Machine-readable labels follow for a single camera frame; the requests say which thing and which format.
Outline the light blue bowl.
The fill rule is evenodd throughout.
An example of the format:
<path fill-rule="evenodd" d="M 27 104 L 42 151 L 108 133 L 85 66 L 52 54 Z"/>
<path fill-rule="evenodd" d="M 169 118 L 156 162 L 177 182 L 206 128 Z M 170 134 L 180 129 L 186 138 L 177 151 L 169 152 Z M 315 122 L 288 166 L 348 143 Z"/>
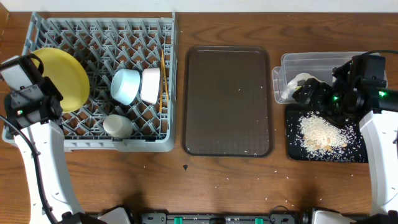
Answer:
<path fill-rule="evenodd" d="M 123 105 L 130 105 L 139 90 L 141 76 L 137 70 L 120 69 L 111 82 L 111 96 Z"/>

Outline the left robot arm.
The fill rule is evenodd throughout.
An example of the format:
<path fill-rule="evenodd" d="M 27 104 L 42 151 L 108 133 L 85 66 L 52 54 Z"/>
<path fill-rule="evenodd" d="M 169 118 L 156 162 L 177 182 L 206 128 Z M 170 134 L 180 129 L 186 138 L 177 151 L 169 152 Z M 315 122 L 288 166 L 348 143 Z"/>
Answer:
<path fill-rule="evenodd" d="M 15 56 L 1 64 L 11 89 L 1 117 L 21 153 L 30 195 L 31 223 L 131 223 L 124 207 L 102 215 L 82 209 L 72 187 L 60 118 L 63 98 L 34 54 Z"/>

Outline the white napkin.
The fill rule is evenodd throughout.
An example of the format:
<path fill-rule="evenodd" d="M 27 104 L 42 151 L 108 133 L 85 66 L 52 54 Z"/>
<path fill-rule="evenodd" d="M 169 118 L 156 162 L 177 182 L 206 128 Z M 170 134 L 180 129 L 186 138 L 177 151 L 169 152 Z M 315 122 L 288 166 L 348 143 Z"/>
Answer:
<path fill-rule="evenodd" d="M 286 89 L 281 93 L 281 98 L 283 100 L 288 99 L 293 95 L 293 93 L 298 90 L 308 79 L 314 78 L 317 81 L 320 81 L 313 75 L 309 73 L 299 73 L 293 78 L 291 81 L 288 82 Z"/>

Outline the pale pink bowl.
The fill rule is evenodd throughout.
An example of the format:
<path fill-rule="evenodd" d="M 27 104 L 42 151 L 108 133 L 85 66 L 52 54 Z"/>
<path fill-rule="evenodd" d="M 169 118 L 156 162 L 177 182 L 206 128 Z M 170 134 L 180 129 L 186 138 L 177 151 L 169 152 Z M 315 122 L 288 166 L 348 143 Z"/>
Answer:
<path fill-rule="evenodd" d="M 160 87 L 160 68 L 147 68 L 142 73 L 141 99 L 156 104 Z"/>

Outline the small white cup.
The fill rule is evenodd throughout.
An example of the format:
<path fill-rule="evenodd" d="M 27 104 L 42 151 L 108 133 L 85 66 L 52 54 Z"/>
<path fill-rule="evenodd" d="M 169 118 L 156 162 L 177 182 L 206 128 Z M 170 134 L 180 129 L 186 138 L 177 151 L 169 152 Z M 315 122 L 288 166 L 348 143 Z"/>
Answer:
<path fill-rule="evenodd" d="M 133 132 L 132 122 L 129 118 L 111 114 L 103 121 L 104 130 L 114 138 L 127 139 Z"/>

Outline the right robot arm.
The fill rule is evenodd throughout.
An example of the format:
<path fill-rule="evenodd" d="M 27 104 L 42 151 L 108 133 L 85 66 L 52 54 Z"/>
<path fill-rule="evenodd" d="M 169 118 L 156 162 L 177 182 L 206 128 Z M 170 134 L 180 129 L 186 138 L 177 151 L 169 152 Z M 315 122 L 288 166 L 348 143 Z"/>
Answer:
<path fill-rule="evenodd" d="M 397 223 L 397 91 L 387 88 L 384 52 L 355 55 L 332 70 L 332 85 L 310 78 L 292 95 L 335 126 L 358 121 L 372 192 L 370 216 L 361 223 Z"/>

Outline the wooden chopstick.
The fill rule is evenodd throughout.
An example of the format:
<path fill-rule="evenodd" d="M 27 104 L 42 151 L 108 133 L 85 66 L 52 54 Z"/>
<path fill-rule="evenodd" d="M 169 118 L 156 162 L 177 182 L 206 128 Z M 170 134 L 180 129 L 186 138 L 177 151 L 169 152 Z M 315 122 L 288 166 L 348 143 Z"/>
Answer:
<path fill-rule="evenodd" d="M 161 51 L 161 70 L 162 70 L 162 75 L 163 75 L 163 80 L 164 80 L 164 87 L 165 87 L 165 94 L 166 94 L 166 102 L 167 105 L 169 105 L 169 89 L 168 89 L 168 83 L 167 83 L 167 76 L 166 76 L 166 67 L 165 67 L 165 54 L 164 50 Z"/>
<path fill-rule="evenodd" d="M 165 57 L 164 57 L 164 50 L 161 50 L 160 95 L 159 95 L 159 113 L 160 114 L 162 114 L 162 108 L 163 108 L 164 77 L 165 77 Z"/>

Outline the yellow plate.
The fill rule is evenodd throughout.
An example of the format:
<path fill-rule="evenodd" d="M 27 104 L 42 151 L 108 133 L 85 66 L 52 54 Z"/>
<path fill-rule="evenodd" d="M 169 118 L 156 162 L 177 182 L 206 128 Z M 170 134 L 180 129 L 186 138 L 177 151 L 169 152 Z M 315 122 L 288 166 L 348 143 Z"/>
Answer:
<path fill-rule="evenodd" d="M 49 77 L 63 96 L 64 113 L 80 109 L 88 100 L 90 83 L 80 62 L 72 55 L 55 48 L 35 50 L 44 65 L 43 76 Z"/>

